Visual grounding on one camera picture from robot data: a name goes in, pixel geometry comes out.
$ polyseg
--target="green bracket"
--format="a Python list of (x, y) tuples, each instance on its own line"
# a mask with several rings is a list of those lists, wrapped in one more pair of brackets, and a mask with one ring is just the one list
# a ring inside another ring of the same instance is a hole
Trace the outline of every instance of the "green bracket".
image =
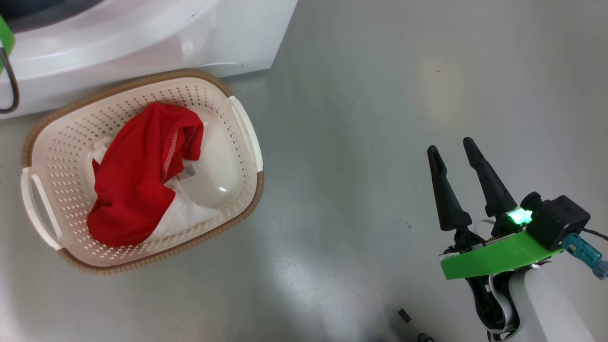
[[(13, 48), (15, 47), (15, 35), (9, 29), (9, 26), (6, 25), (4, 19), (0, 16), (0, 41), (2, 41), (2, 46), (6, 51), (7, 56), (10, 56), (10, 53), (13, 52)], [(0, 73), (4, 70), (4, 64), (0, 61)]]
[(501, 273), (531, 265), (563, 251), (549, 251), (526, 231), (441, 261), (447, 280)]

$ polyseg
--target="washing machine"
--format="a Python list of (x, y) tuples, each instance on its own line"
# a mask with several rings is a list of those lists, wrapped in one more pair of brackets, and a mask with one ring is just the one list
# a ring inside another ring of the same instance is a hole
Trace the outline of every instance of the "washing machine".
[[(297, 0), (0, 0), (15, 33), (13, 116), (126, 79), (182, 68), (217, 77), (270, 68)], [(10, 106), (6, 72), (0, 108)]]

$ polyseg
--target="blue cable connector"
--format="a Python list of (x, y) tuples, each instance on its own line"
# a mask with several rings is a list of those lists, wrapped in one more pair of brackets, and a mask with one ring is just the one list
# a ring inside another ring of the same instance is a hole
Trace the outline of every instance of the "blue cable connector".
[(562, 248), (589, 266), (599, 280), (608, 277), (608, 262), (602, 260), (602, 254), (579, 235), (568, 235), (562, 243)]

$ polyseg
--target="glowing green led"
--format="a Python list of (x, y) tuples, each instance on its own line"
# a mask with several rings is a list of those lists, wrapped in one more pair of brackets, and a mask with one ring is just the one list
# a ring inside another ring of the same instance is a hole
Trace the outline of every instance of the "glowing green led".
[(518, 209), (509, 214), (509, 217), (513, 220), (513, 222), (518, 225), (524, 225), (532, 222), (532, 212), (528, 210)]

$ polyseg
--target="white plastic basket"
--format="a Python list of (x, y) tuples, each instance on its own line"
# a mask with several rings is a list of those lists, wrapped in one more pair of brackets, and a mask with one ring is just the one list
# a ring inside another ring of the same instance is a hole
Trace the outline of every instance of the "white plastic basket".
[[(196, 175), (184, 180), (190, 197), (222, 215), (150, 243), (108, 247), (89, 234), (86, 218), (97, 195), (93, 142), (115, 135), (151, 102), (185, 106), (205, 123)], [(174, 71), (138, 79), (73, 103), (45, 117), (26, 140), (21, 193), (34, 228), (73, 266), (109, 274), (164, 259), (243, 221), (263, 190), (263, 162), (243, 106), (218, 79)], [(32, 183), (55, 234), (41, 218)]]

